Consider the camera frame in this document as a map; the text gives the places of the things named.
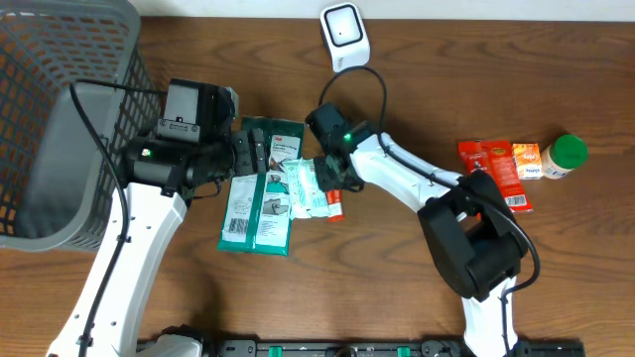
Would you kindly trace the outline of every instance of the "pill bottle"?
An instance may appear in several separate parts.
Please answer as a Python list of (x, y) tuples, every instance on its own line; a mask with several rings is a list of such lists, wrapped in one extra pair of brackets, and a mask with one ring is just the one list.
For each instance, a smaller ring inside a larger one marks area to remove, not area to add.
[(575, 135), (562, 135), (541, 154), (543, 176), (548, 179), (561, 179), (579, 168), (588, 157), (588, 147)]

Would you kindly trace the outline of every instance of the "wood grain surface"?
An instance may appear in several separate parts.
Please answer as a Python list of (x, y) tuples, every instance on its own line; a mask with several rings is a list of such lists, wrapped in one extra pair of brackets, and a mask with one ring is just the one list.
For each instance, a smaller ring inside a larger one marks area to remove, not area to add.
[[(635, 25), (367, 21), (390, 91), (387, 130), (407, 150), (463, 172), (456, 143), (588, 143), (561, 180), (525, 181), (518, 220), (543, 274), (514, 296), (530, 338), (579, 338), (588, 356), (635, 354)], [(139, 47), (159, 87), (181, 77), (232, 86), (242, 114), (302, 121), (332, 76), (316, 20), (144, 19)], [(365, 73), (328, 99), (376, 120)], [(304, 157), (318, 154), (310, 132)], [(206, 193), (212, 187), (199, 191)], [(228, 186), (196, 201), (161, 265), (141, 336), (190, 323), (262, 339), (460, 335), (460, 299), (432, 264), (416, 215), (378, 187), (344, 195), (346, 219), (293, 222), (288, 258), (216, 250)], [(42, 356), (68, 318), (93, 255), (0, 251), (0, 355)], [(531, 272), (523, 261), (520, 279)]]

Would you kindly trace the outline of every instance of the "green lid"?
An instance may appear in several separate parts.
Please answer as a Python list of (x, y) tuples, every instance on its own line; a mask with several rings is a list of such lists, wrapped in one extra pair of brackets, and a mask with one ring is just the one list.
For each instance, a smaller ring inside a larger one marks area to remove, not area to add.
[(567, 170), (579, 168), (588, 157), (588, 148), (584, 141), (575, 135), (562, 135), (549, 149), (552, 161)]

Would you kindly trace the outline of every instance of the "white wall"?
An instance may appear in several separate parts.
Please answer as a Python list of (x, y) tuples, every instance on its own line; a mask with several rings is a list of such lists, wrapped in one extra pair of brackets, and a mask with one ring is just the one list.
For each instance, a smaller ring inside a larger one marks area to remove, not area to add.
[[(317, 18), (337, 0), (130, 0), (143, 16)], [(634, 21), (635, 0), (355, 0), (366, 19)]]

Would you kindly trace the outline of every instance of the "gray plastic basket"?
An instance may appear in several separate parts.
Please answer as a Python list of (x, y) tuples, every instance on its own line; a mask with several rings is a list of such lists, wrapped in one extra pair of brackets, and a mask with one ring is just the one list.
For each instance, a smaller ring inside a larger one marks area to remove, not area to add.
[[(0, 246), (96, 250), (114, 183), (70, 100), (91, 78), (150, 88), (126, 0), (0, 0)], [(79, 100), (113, 160), (156, 95), (91, 84)]]

